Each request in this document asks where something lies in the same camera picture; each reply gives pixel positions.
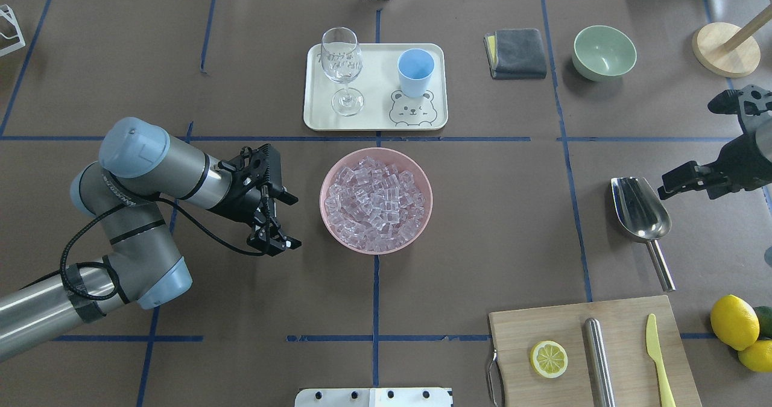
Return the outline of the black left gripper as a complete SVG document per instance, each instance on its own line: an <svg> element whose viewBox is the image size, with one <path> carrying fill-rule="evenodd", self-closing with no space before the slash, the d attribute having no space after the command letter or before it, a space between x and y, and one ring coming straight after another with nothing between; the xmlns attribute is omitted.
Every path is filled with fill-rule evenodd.
<svg viewBox="0 0 772 407"><path fill-rule="evenodd" d="M220 160L217 170L231 178L226 195L217 204L217 214L253 226L249 247L268 256L301 247L302 242L288 236L276 217L275 200L292 206L299 199L282 184L280 154L274 146L243 147L231 160Z"/></svg>

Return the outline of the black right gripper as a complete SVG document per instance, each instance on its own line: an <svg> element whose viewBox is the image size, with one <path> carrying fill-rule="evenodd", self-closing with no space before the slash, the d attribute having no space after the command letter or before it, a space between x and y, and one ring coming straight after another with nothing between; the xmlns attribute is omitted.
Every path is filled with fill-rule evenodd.
<svg viewBox="0 0 772 407"><path fill-rule="evenodd" d="M714 114L736 114L742 131L755 131L770 121L771 92L750 84L742 89L725 89L717 94L707 108ZM730 193L730 179L716 166L716 162L699 165L687 162L662 174L658 188L660 200L676 194L705 190L709 199Z"/></svg>

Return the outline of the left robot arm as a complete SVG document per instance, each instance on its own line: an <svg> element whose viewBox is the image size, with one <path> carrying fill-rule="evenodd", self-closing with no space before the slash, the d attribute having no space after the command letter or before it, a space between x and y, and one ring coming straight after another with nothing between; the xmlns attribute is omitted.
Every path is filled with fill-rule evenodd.
<svg viewBox="0 0 772 407"><path fill-rule="evenodd" d="M251 229L249 256L275 256L301 242L282 230L276 203L297 197L282 184L280 154L270 144L218 160L138 118L124 118L100 145L99 159L70 186L75 207L101 224L112 248L69 264L80 230L56 272L2 299L2 360L105 317L129 303L148 310L191 287L185 258L158 207L187 201Z"/></svg>

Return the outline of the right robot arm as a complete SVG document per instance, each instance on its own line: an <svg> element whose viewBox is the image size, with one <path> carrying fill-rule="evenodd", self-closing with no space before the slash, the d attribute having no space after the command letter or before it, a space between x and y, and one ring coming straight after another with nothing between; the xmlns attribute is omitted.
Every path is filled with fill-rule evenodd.
<svg viewBox="0 0 772 407"><path fill-rule="evenodd" d="M741 190L751 192L771 182L771 93L753 84L725 89L707 108L716 114L736 114L742 133L722 147L712 163L687 162L662 176L659 198L705 190L717 199Z"/></svg>

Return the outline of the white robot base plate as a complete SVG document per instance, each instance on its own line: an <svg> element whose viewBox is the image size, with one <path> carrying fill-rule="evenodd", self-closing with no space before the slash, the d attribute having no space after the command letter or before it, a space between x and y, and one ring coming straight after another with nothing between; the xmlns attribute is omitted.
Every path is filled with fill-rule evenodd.
<svg viewBox="0 0 772 407"><path fill-rule="evenodd" d="M442 387L306 388L295 406L452 406L452 390Z"/></svg>

